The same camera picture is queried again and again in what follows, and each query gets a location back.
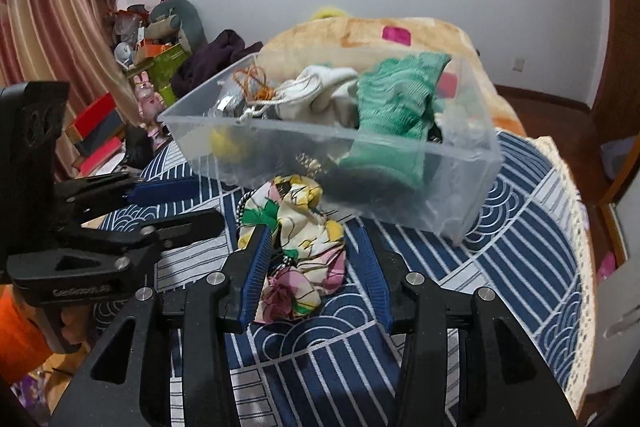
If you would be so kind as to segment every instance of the white door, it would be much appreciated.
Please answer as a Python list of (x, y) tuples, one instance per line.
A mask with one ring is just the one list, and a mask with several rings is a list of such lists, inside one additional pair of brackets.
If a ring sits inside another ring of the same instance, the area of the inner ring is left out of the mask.
[(620, 384), (640, 350), (640, 252), (598, 285), (596, 347), (588, 393)]
[(640, 255), (640, 176), (636, 177), (615, 207), (626, 254)]

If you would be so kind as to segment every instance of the green box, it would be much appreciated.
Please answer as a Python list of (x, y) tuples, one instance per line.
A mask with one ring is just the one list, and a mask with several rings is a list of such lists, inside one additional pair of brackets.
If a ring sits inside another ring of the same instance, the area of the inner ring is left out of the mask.
[(167, 84), (166, 86), (161, 87), (158, 92), (160, 93), (160, 96), (162, 96), (164, 105), (166, 105), (166, 107), (170, 107), (178, 101), (178, 99), (175, 98), (174, 90), (171, 89), (171, 84)]
[(157, 92), (169, 85), (169, 80), (174, 76), (180, 64), (182, 64), (189, 55), (180, 44), (169, 48), (153, 58), (153, 64), (146, 70), (149, 79), (154, 84)]

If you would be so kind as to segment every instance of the orange box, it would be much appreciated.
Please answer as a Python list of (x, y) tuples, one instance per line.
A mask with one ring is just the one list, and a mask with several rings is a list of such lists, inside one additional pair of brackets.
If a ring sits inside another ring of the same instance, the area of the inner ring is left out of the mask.
[(165, 51), (165, 44), (145, 44), (138, 51), (136, 51), (135, 64), (139, 64), (145, 58), (157, 57), (163, 51)]

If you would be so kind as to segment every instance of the orange string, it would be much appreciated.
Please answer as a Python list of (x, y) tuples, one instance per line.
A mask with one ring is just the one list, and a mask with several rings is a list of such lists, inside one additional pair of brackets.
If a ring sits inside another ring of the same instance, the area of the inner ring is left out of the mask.
[[(244, 78), (239, 79), (239, 75), (244, 74)], [(254, 102), (255, 100), (273, 100), (276, 96), (276, 90), (269, 87), (267, 83), (267, 74), (260, 66), (251, 66), (242, 70), (234, 71), (233, 80), (244, 94), (244, 99), (247, 102)], [(251, 83), (258, 84), (258, 89), (255, 95), (252, 94)]]

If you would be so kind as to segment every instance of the curtain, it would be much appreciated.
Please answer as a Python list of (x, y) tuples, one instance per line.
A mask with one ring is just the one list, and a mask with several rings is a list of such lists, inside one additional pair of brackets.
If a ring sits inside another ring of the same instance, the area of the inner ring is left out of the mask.
[[(111, 1), (0, 0), (0, 87), (66, 80), (65, 126), (109, 91), (124, 119), (138, 124), (136, 100), (110, 49), (106, 21)], [(71, 176), (76, 157), (63, 134), (56, 144), (58, 179)]]

